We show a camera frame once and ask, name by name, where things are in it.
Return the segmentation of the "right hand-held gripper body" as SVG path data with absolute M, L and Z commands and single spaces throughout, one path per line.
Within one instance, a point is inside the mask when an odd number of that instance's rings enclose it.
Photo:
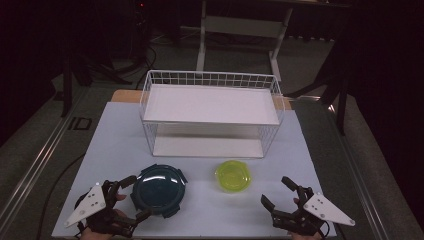
M 288 230 L 300 235 L 324 236 L 321 227 L 328 223 L 355 226 L 356 222 L 339 209 L 321 193 L 314 193 L 311 188 L 297 187 L 298 209 L 292 213 L 272 208 L 272 222 L 276 228 Z

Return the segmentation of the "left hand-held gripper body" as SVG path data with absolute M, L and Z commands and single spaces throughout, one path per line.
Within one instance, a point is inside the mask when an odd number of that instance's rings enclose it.
M 102 185 L 96 183 L 77 200 L 64 226 L 68 228 L 77 225 L 80 232 L 83 232 L 82 221 L 85 220 L 93 232 L 131 237 L 136 226 L 135 220 L 119 216 L 114 211 L 120 188 L 119 181 L 105 181 Z

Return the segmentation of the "dark teal round container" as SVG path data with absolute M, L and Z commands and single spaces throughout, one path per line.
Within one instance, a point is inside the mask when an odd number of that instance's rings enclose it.
M 187 179 L 180 169 L 153 164 L 143 169 L 130 194 L 137 210 L 149 209 L 153 215 L 170 218 L 180 210 Z

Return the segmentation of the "clear container with green lid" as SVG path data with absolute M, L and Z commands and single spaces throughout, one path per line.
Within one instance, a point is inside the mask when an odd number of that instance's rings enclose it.
M 246 190 L 251 184 L 251 174 L 246 163 L 228 160 L 221 163 L 215 170 L 219 187 L 229 193 Z

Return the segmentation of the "white wire storage rack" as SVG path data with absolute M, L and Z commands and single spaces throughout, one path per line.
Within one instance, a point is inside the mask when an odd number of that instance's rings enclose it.
M 263 158 L 283 122 L 273 75 L 151 70 L 140 118 L 157 157 Z

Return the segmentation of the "person's left hand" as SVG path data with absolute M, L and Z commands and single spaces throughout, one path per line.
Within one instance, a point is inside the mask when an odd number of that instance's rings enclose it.
M 116 198 L 118 201 L 122 201 L 127 197 L 125 194 L 117 194 Z M 122 217 L 126 217 L 126 214 L 121 210 L 115 208 L 114 211 Z M 81 234 L 80 240 L 110 240 L 114 235 L 113 234 L 103 234 L 93 232 L 89 227 L 86 227 Z

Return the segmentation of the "person's right hand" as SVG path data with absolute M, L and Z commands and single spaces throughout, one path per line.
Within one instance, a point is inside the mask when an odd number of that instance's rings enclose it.
M 288 231 L 288 234 L 291 236 L 292 240 L 322 240 L 322 237 L 318 232 L 315 233 L 313 236 L 300 235 L 291 231 Z

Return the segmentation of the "white table cover sheet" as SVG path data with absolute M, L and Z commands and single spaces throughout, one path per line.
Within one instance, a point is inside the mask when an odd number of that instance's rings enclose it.
M 180 169 L 188 183 L 180 210 L 170 218 L 151 216 L 135 230 L 142 239 L 190 238 L 283 238 L 286 232 L 272 226 L 270 213 L 263 207 L 263 195 L 285 212 L 297 209 L 296 194 L 281 179 L 319 192 L 315 167 L 299 123 L 298 111 L 287 111 L 272 146 L 263 159 L 247 161 L 252 181 L 240 193 L 227 193 L 218 187 L 215 169 L 221 163 L 215 158 L 161 158 L 150 154 L 139 118 L 139 107 L 134 103 L 106 105 L 90 146 L 75 177 L 62 208 L 54 237 L 71 238 L 75 226 L 64 223 L 74 210 L 78 197 L 95 183 L 121 180 L 137 175 L 157 163 Z

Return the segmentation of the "black stand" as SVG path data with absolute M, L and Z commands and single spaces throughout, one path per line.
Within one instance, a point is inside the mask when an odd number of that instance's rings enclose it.
M 297 91 L 286 94 L 286 97 L 299 98 L 312 90 L 326 86 L 324 92 L 319 97 L 319 102 L 323 106 L 329 107 L 335 100 L 338 100 L 336 126 L 342 135 L 345 134 L 344 120 L 349 82 L 349 63 L 351 59 L 350 55 L 343 57 L 346 43 L 346 32 L 342 31 L 334 40 L 334 45 L 319 69 L 314 81 Z
M 72 79 L 76 78 L 82 86 L 89 86 L 92 83 L 88 68 L 92 67 L 95 72 L 111 79 L 119 84 L 129 85 L 129 82 L 118 77 L 111 70 L 102 66 L 100 63 L 90 59 L 82 54 L 75 54 L 69 47 L 62 48 L 62 70 L 63 70 L 63 88 L 58 97 L 63 102 L 61 116 L 65 117 L 70 112 L 73 105 Z

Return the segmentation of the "metal floor rail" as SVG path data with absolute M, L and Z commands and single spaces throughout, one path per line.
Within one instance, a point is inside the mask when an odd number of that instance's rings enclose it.
M 87 91 L 74 93 L 64 117 L 62 103 L 49 100 L 0 148 L 0 223 L 11 221 L 21 208 Z
M 349 145 L 347 138 L 342 134 L 343 130 L 343 116 L 339 116 L 340 110 L 335 109 L 332 105 L 326 107 L 331 113 L 331 118 L 333 120 L 334 128 L 339 134 L 339 141 L 342 145 L 343 151 L 347 158 L 348 171 L 354 189 L 356 190 L 358 199 L 361 203 L 363 212 L 367 218 L 367 222 L 373 232 L 374 240 L 389 240 L 386 228 L 382 222 L 382 219 L 379 215 L 378 209 L 376 208 L 375 202 L 370 195 L 370 192 L 367 188 L 367 184 L 364 181 L 362 172 L 357 165 L 357 159 L 354 156 L 354 152 Z

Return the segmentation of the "white metal table frame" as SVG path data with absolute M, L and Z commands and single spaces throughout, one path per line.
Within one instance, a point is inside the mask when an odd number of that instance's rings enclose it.
M 258 20 L 249 18 L 237 18 L 230 16 L 215 16 L 207 13 L 207 3 L 211 0 L 201 0 L 200 17 L 200 45 L 197 57 L 196 71 L 204 70 L 206 56 L 206 34 L 223 33 L 242 36 L 254 36 L 272 38 L 275 40 L 275 46 L 268 52 L 268 59 L 272 74 L 281 80 L 280 69 L 278 65 L 278 54 L 286 36 L 287 29 L 295 8 L 311 8 L 343 11 L 350 9 L 349 3 L 329 3 L 329 0 L 254 0 L 265 3 L 276 3 L 283 7 L 283 19 L 279 21 Z

